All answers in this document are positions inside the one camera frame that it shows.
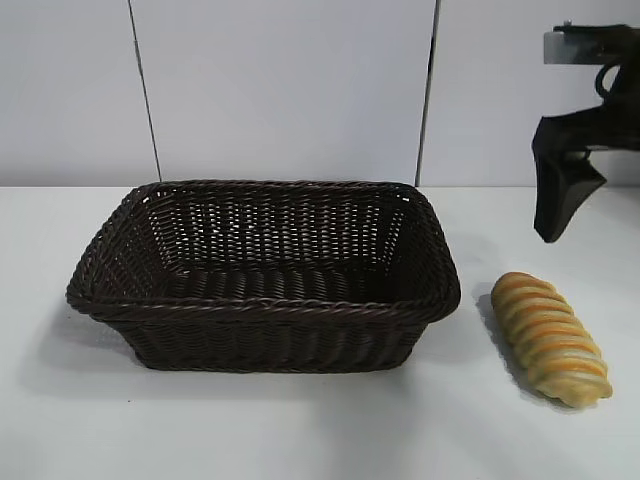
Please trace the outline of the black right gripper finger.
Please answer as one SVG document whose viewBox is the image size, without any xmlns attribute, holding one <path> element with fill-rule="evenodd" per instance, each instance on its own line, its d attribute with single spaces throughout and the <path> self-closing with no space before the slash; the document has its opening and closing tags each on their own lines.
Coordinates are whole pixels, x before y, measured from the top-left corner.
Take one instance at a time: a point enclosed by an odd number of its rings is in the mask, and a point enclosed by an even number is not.
<svg viewBox="0 0 640 480">
<path fill-rule="evenodd" d="M 534 229 L 545 243 L 556 242 L 583 203 L 606 183 L 590 162 L 591 152 L 534 153 Z"/>
</svg>

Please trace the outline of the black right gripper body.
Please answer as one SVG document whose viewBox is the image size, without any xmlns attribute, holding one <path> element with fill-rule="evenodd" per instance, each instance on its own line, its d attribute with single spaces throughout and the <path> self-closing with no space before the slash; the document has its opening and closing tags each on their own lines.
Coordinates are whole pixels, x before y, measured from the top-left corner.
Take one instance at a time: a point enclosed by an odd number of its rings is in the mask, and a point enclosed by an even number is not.
<svg viewBox="0 0 640 480">
<path fill-rule="evenodd" d="M 604 80 L 617 68 L 611 85 Z M 597 73 L 598 106 L 543 117 L 532 141 L 533 153 L 639 149 L 639 66 L 607 64 Z"/>
</svg>

